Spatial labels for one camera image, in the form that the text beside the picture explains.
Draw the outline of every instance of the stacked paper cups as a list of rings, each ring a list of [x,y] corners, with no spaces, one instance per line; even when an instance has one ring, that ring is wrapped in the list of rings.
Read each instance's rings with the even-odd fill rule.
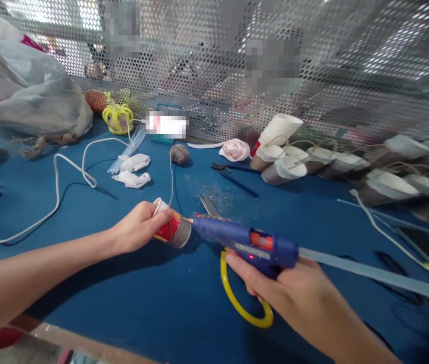
[[[285,143],[304,122],[295,116],[276,114],[260,134],[255,147],[251,150],[254,157],[260,145],[281,145]]]

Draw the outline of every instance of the plastic bag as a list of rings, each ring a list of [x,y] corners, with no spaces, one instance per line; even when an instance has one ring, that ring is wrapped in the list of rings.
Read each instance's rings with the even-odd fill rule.
[[[63,64],[0,18],[0,126],[32,136],[79,137],[92,117]]]

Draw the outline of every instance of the pliers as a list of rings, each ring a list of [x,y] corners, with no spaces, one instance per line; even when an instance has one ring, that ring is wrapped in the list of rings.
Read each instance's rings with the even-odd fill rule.
[[[237,181],[236,179],[234,179],[230,175],[225,174],[224,170],[226,169],[228,171],[228,173],[231,173],[231,169],[238,169],[238,170],[243,170],[245,172],[251,172],[251,173],[256,173],[256,174],[260,174],[261,173],[260,171],[257,171],[257,170],[251,169],[251,168],[237,166],[237,165],[234,165],[234,164],[217,164],[217,163],[214,163],[214,162],[211,165],[211,168],[219,170],[219,172],[221,173],[221,175],[223,177],[225,177],[226,179],[230,180],[235,185],[241,187],[243,190],[245,190],[246,192],[248,192],[254,198],[258,198],[258,194],[255,191],[253,191],[250,188],[246,187],[245,185],[243,185],[241,182]]]

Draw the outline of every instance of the perforated metal mesh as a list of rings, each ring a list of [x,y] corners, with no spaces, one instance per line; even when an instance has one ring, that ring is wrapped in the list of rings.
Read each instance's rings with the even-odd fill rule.
[[[48,49],[85,91],[120,92],[139,117],[159,104],[181,107],[195,137],[250,140],[281,112],[304,119],[307,138],[429,139],[428,0],[138,5],[139,53],[127,58],[106,57],[103,0],[0,0],[0,16]],[[247,39],[300,44],[299,93],[247,93]]]

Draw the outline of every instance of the hot glue gun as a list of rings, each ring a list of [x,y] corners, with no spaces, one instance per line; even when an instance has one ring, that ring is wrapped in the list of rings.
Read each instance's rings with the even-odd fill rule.
[[[281,236],[212,217],[186,218],[185,221],[192,224],[203,240],[234,250],[271,279],[276,279],[280,267],[293,268],[299,259],[298,245]]]

